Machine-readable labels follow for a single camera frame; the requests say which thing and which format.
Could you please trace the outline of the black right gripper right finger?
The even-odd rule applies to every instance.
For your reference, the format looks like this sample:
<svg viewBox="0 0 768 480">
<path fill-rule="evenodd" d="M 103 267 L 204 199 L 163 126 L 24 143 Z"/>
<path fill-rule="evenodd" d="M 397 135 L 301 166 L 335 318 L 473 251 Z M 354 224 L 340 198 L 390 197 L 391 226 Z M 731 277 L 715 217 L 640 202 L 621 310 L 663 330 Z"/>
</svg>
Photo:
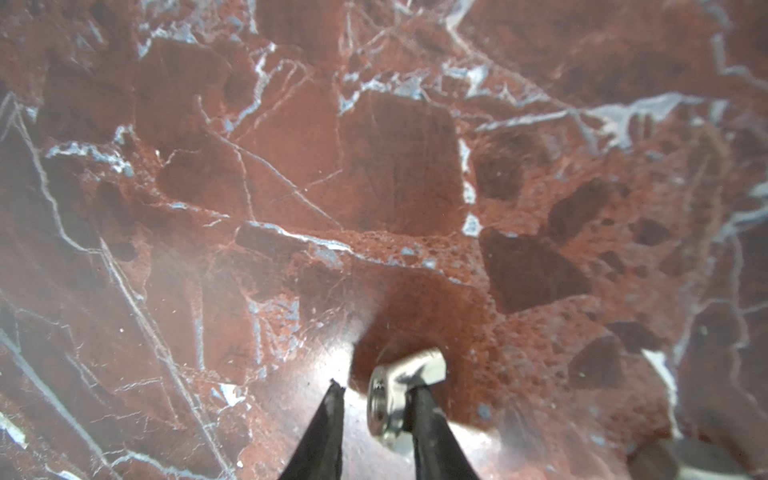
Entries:
<svg viewBox="0 0 768 480">
<path fill-rule="evenodd" d="M 404 429 L 413 437 L 417 480 L 478 480 L 427 386 L 407 394 Z"/>
</svg>

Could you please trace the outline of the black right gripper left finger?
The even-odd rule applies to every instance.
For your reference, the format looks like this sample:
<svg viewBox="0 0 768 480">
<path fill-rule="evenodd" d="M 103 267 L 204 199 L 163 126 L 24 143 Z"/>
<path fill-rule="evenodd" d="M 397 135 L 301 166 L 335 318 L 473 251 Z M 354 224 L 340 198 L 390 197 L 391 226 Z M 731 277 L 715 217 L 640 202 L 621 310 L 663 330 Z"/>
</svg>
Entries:
<svg viewBox="0 0 768 480">
<path fill-rule="evenodd" d="M 339 480 L 343 471 L 346 389 L 335 380 L 321 400 L 279 480 Z"/>
</svg>

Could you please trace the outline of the silver hex nut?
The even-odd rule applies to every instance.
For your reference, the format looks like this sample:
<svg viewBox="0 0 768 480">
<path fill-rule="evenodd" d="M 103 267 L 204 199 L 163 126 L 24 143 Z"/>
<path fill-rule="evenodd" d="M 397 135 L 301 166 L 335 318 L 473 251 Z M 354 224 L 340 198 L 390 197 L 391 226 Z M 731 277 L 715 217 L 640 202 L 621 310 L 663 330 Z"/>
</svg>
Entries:
<svg viewBox="0 0 768 480">
<path fill-rule="evenodd" d="M 412 435 L 406 430 L 409 391 L 441 383 L 446 376 L 446 361 L 438 348 L 377 366 L 367 393 L 367 425 L 372 437 L 395 453 L 410 453 Z"/>
</svg>

